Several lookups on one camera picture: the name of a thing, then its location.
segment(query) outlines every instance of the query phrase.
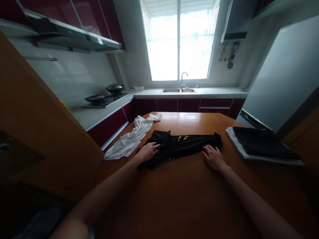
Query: refrigerator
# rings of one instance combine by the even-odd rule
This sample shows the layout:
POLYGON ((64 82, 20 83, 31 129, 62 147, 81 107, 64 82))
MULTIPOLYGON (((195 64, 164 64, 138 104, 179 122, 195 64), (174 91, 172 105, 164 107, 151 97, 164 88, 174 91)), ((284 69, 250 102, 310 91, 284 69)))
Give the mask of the refrigerator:
POLYGON ((318 98, 318 26, 316 16, 280 29, 237 121, 282 134, 287 122, 318 98))

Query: wooden table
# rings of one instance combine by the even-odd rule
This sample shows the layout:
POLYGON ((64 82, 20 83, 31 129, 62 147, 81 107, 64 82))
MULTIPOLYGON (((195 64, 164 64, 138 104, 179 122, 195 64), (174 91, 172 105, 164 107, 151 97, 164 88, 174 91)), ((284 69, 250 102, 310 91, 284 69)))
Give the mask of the wooden table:
MULTIPOLYGON (((222 155, 233 170, 306 238, 316 238, 311 205, 291 168, 245 163, 226 135, 226 128, 242 126, 225 115, 212 113, 162 114, 153 130, 172 135, 222 136, 222 155)), ((114 140, 131 132, 128 125, 114 140)), ((129 159, 103 161, 96 185, 129 159)), ((137 170, 95 225, 97 238, 259 238, 252 220, 220 173, 201 155, 164 162, 154 170, 137 170)))

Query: faucet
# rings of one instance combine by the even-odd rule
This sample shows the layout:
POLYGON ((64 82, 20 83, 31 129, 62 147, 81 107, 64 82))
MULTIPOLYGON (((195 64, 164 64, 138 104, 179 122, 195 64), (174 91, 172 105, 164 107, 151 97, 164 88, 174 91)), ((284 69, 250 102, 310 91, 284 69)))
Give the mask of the faucet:
POLYGON ((185 85, 183 85, 183 75, 184 75, 184 73, 186 73, 186 75, 188 76, 188 74, 187 74, 187 72, 183 72, 182 73, 182 80, 181 80, 181 84, 180 84, 180 90, 182 90, 183 89, 183 86, 185 86, 185 85))

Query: dark cloth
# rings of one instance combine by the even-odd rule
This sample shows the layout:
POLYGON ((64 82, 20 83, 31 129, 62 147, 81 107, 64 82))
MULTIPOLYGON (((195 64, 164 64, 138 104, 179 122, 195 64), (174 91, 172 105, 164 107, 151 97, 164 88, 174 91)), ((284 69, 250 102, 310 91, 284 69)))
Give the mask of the dark cloth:
POLYGON ((159 152, 152 159, 143 162, 139 166, 139 169, 153 169, 162 161, 198 153, 203 150, 206 144, 210 144, 214 148, 218 147, 219 149, 223 147, 222 138, 217 133, 214 135, 172 136, 170 135, 170 131, 154 130, 151 138, 149 138, 144 145, 152 142, 160 144, 157 148, 159 152))
POLYGON ((283 145, 273 132, 265 129, 233 127, 247 154, 300 160, 300 156, 283 145))

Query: stainless steel sink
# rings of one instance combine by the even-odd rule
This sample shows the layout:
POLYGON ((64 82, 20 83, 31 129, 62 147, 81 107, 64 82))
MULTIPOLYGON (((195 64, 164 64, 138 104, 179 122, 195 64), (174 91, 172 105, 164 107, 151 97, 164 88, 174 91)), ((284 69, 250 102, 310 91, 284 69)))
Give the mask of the stainless steel sink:
POLYGON ((195 89, 182 89, 182 93, 187 92, 187 93, 196 93, 195 89))
POLYGON ((180 89, 164 89, 161 93, 179 93, 180 89))
POLYGON ((195 88, 189 89, 163 89, 161 93, 197 93, 195 88))

